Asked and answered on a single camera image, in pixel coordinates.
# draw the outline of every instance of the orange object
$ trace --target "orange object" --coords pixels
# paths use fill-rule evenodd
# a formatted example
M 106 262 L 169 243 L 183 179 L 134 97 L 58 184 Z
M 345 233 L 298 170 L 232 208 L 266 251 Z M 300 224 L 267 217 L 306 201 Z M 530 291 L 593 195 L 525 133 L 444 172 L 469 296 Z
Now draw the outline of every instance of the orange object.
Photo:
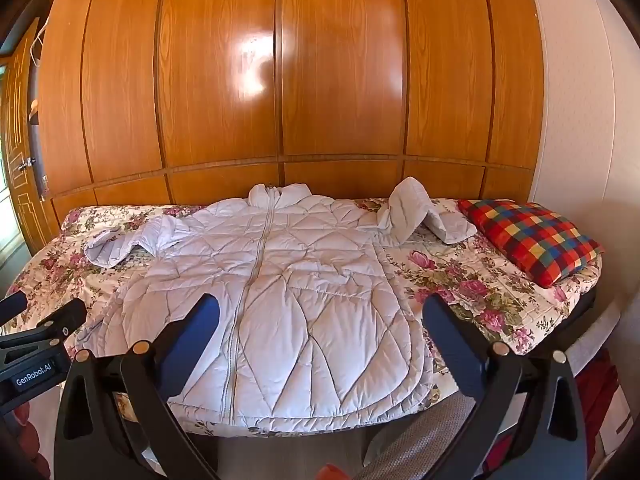
M 349 480 L 349 477 L 335 465 L 327 464 L 318 472 L 316 480 Z

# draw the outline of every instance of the black mount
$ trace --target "black mount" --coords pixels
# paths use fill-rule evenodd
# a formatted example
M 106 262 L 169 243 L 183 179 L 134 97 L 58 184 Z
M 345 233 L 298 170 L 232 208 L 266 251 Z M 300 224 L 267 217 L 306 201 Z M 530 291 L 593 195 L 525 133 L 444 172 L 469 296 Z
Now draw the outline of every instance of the black mount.
M 27 297 L 23 292 L 16 292 L 0 301 L 0 326 L 26 308 Z M 39 477 L 16 442 L 18 427 L 10 412 L 65 380 L 71 359 L 64 343 L 85 321 L 84 303 L 75 299 L 41 320 L 32 330 L 0 336 L 2 478 L 22 480 Z
M 476 400 L 465 425 L 424 478 L 474 478 L 519 392 L 528 394 L 527 401 L 507 458 L 496 471 L 480 478 L 585 478 L 584 423 L 565 355 L 518 356 L 505 343 L 489 344 L 475 326 L 459 320 L 437 294 L 427 298 L 422 315 L 460 390 Z M 130 443 L 113 396 L 126 392 L 168 478 L 219 480 L 166 404 L 169 397 L 181 393 L 219 321 L 218 302 L 204 294 L 183 320 L 169 323 L 153 343 L 139 341 L 126 354 L 101 358 L 88 350 L 79 351 L 68 372 L 58 412 L 56 478 L 70 480 L 87 471 L 94 480 L 165 478 L 153 471 Z M 0 349 L 5 348 L 5 341 L 0 338 Z M 51 358 L 48 349 L 38 348 L 38 362 Z M 15 377 L 16 369 L 7 376 Z M 17 406 L 14 402 L 6 405 Z M 0 439 L 2 477 L 43 480 L 15 439 L 7 435 L 12 442 Z

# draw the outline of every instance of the floral bedspread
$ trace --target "floral bedspread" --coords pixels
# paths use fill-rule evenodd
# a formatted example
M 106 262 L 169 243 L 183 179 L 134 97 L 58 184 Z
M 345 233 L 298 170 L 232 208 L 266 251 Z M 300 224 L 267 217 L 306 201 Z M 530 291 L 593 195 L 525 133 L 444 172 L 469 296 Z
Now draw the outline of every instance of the floral bedspread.
M 441 211 L 456 209 L 455 200 L 436 199 Z M 360 208 L 377 211 L 382 199 L 358 200 Z M 161 214 L 190 215 L 201 206 L 91 206 L 71 211 L 52 240 L 36 254 L 18 275 L 8 294 L 23 291 L 28 309 L 0 328 L 6 332 L 34 328 L 36 323 L 73 298 L 87 307 L 86 326 L 91 326 L 107 300 L 135 273 L 148 267 L 154 258 L 136 248 L 112 269 L 95 267 L 84 256 L 85 241 L 103 229 L 122 226 L 135 230 Z M 473 322 L 490 341 L 503 340 L 516 352 L 525 353 L 565 319 L 580 296 L 595 286 L 600 277 L 598 256 L 588 266 L 544 289 L 529 281 L 523 272 L 503 257 L 480 233 L 469 240 L 445 245 L 428 229 L 419 227 L 399 248 L 385 249 L 383 265 L 399 280 L 414 314 L 422 316 L 422 303 L 437 292 L 456 315 Z M 66 342 L 71 355 L 76 352 L 76 335 Z M 426 408 L 454 393 L 458 388 L 428 334 L 425 338 L 434 355 L 434 385 L 425 400 Z M 125 397 L 120 409 L 134 415 Z M 214 428 L 197 419 L 180 421 L 184 429 L 201 434 L 230 436 L 230 428 Z M 233 434 L 262 434 L 258 428 L 236 428 Z

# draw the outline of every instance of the plaid pillow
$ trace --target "plaid pillow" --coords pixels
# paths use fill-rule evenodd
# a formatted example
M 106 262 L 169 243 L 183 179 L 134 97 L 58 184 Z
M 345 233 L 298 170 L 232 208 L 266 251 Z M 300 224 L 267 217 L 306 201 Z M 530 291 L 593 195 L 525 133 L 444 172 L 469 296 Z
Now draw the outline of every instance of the plaid pillow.
M 538 204 L 459 200 L 458 208 L 510 262 L 544 288 L 602 252 L 566 218 Z

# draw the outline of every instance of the wooden panel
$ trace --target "wooden panel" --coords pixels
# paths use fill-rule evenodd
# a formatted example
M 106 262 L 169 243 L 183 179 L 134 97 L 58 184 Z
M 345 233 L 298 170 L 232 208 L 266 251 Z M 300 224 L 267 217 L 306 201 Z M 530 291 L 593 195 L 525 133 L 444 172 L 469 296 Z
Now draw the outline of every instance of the wooden panel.
M 248 196 L 256 184 L 278 186 L 277 164 L 220 166 L 169 175 L 171 195 L 177 204 L 209 205 L 225 198 Z
M 486 0 L 407 0 L 410 38 L 406 152 L 484 160 L 493 63 Z
M 51 200 L 45 200 L 40 202 L 42 206 L 42 212 L 44 214 L 44 218 L 47 222 L 47 229 L 51 234 L 51 237 L 56 237 L 60 234 L 60 222 L 58 222 L 58 217 L 56 216 L 56 211 L 53 209 L 53 202 Z
M 60 225 L 65 221 L 66 215 L 69 211 L 77 207 L 85 207 L 88 205 L 98 205 L 95 199 L 95 193 L 93 189 L 87 189 L 85 191 L 78 191 L 71 195 L 59 196 L 52 200 L 53 207 L 56 210 L 56 216 L 58 217 L 58 223 Z
M 31 156 L 27 126 L 27 97 L 31 67 L 30 46 L 38 20 L 31 23 L 15 48 L 2 76 L 0 96 L 0 146 L 4 176 L 12 205 L 31 254 L 37 253 L 58 232 L 52 228 L 45 202 L 40 201 L 33 167 L 20 168 Z
M 312 193 L 332 198 L 387 197 L 396 186 L 391 160 L 288 162 L 284 174 L 287 184 L 307 184 Z
M 158 97 L 169 166 L 275 155 L 274 0 L 163 0 Z
M 482 166 L 408 160 L 403 177 L 419 180 L 432 198 L 473 199 L 480 196 L 483 175 Z
M 534 0 L 489 0 L 495 104 L 489 162 L 533 169 L 544 99 L 542 40 Z
M 40 143 L 51 193 L 91 184 L 84 150 L 80 63 L 90 0 L 54 0 L 38 72 Z
M 482 198 L 511 198 L 526 202 L 533 181 L 533 170 L 487 168 Z
M 282 0 L 284 152 L 397 153 L 404 0 Z
M 170 202 L 164 176 L 95 188 L 99 205 L 165 205 Z
M 92 0 L 82 65 L 94 180 L 162 167 L 154 103 L 158 0 Z

